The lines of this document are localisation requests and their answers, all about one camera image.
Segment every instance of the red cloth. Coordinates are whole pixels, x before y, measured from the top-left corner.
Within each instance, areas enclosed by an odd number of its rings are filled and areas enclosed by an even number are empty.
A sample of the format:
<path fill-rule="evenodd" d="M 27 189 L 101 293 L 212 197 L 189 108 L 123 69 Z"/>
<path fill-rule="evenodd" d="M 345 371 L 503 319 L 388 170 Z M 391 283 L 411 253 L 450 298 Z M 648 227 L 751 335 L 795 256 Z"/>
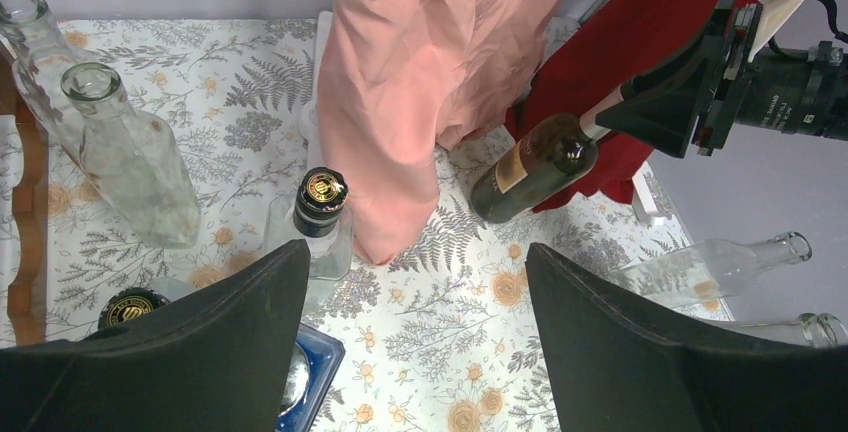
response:
<path fill-rule="evenodd" d="M 581 115 L 619 84 L 674 54 L 698 33 L 718 0 L 610 0 L 542 66 L 523 104 L 520 126 L 514 110 L 506 127 L 518 140 L 559 113 Z M 736 0 L 736 6 L 754 0 Z M 618 202 L 633 198 L 631 179 L 653 149 L 610 133 L 599 143 L 592 171 L 533 210 L 561 207 L 574 194 L 599 190 Z"/>

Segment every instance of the wine bottle label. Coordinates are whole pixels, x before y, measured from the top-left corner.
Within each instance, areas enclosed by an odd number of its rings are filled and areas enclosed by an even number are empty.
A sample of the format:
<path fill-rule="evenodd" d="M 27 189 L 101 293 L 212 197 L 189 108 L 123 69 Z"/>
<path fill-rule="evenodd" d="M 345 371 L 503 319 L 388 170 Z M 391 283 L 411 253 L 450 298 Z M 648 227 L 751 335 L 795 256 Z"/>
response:
<path fill-rule="evenodd" d="M 505 194 L 536 168 L 533 148 L 527 137 L 518 141 L 495 166 L 495 185 Z"/>

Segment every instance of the pink cloth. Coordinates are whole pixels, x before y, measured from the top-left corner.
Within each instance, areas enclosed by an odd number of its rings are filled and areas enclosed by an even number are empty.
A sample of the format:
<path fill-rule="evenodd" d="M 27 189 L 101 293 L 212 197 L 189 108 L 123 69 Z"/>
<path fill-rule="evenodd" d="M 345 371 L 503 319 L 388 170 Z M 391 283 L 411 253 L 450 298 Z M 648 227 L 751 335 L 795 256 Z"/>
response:
<path fill-rule="evenodd" d="M 435 144 L 504 122 L 559 1 L 335 0 L 316 110 L 363 260 L 385 264 L 415 243 L 439 200 Z"/>

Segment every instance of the bottle cap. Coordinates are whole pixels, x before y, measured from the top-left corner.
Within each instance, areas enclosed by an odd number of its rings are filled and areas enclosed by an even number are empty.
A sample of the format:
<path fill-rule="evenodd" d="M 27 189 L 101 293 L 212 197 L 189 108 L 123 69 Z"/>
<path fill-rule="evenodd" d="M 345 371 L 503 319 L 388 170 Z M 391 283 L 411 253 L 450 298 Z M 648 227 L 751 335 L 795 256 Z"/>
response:
<path fill-rule="evenodd" d="M 118 325 L 127 320 L 141 317 L 144 314 L 168 305 L 170 301 L 164 296 L 143 287 L 132 287 L 115 295 L 100 312 L 97 330 Z"/>
<path fill-rule="evenodd" d="M 316 167 L 303 178 L 297 194 L 297 209 L 311 222 L 332 223 L 341 214 L 348 188 L 342 174 Z"/>

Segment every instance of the table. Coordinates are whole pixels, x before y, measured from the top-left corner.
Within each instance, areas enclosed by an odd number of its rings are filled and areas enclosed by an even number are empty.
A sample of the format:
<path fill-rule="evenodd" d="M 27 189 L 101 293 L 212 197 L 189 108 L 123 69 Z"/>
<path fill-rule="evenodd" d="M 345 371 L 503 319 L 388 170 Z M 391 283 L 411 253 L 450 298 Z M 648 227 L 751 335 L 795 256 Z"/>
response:
<path fill-rule="evenodd" d="M 61 24 L 74 44 L 115 67 L 132 104 L 171 124 L 203 206 L 196 247 L 151 249 L 133 236 L 58 147 L 50 149 L 49 339 L 79 339 L 119 290 L 173 276 L 206 286 L 255 261 L 271 199 L 305 172 L 296 113 L 309 100 L 312 20 L 107 20 Z M 572 33 L 555 19 L 550 53 Z M 0 128 L 0 308 L 19 250 L 8 195 L 20 177 L 17 136 Z M 465 196 L 512 139 L 500 128 L 450 153 L 436 149 L 441 200 L 421 240 L 388 266 L 355 262 L 304 321 L 347 355 L 313 430 L 559 430 L 531 310 L 524 258 L 549 244 L 603 275 L 689 244 L 661 186 L 668 220 L 637 223 L 598 195 L 480 221 Z M 719 303 L 684 312 L 726 320 Z M 5 314 L 0 320 L 6 321 Z M 0 344 L 13 345 L 7 323 Z"/>

